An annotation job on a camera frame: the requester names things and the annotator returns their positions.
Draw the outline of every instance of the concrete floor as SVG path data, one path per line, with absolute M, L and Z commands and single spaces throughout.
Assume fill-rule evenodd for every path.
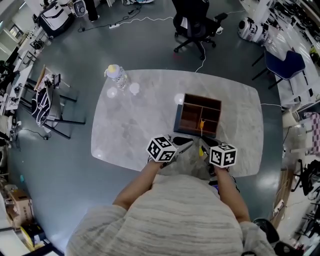
M 174 37 L 172 19 L 166 21 L 133 21 L 115 29 L 107 27 L 78 33 L 80 23 L 85 28 L 114 23 L 133 7 L 117 1 L 112 8 L 97 8 L 100 19 L 90 23 L 87 17 L 78 18 L 64 34 L 44 48 L 34 65 L 36 79 L 43 64 L 70 85 L 61 86 L 61 94 L 77 97 L 77 103 L 67 102 L 64 119 L 86 120 L 85 126 L 59 124 L 58 129 L 71 134 L 67 140 L 56 134 L 46 141 L 28 131 L 19 133 L 21 151 L 9 153 L 11 179 L 29 192 L 36 219 L 48 239 L 61 251 L 88 207 L 111 204 L 120 190 L 139 173 L 121 168 L 91 155 L 91 130 L 96 104 L 105 82 L 104 71 L 109 64 L 119 64 L 125 70 L 169 69 L 194 72 L 202 63 L 195 45 L 183 48 L 178 55 L 173 49 L 184 38 Z M 221 12 L 243 10 L 238 1 L 211 1 L 209 18 Z M 143 5 L 136 18 L 146 16 L 166 18 L 175 15 L 170 0 L 157 0 Z M 231 13 L 222 22 L 221 35 L 214 40 L 217 47 L 204 43 L 206 61 L 200 73 L 231 79 L 257 89 L 261 103 L 279 104 L 278 89 L 268 90 L 274 76 L 251 78 L 264 68 L 261 61 L 251 64 L 263 49 L 244 41 L 237 35 L 238 23 L 245 12 Z M 251 219 L 268 218 L 278 188 L 282 158 L 282 118 L 278 106 L 263 105 L 264 145 L 260 170 L 257 175 L 238 178 L 238 186 L 250 212 Z M 17 111 L 25 129 L 39 131 L 35 120 L 23 109 Z

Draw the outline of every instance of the bottle cap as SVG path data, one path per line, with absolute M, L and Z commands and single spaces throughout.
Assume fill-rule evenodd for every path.
M 116 72 L 116 67 L 115 67 L 114 65 L 109 65 L 109 66 L 108 66 L 108 71 L 109 71 L 110 73 Z

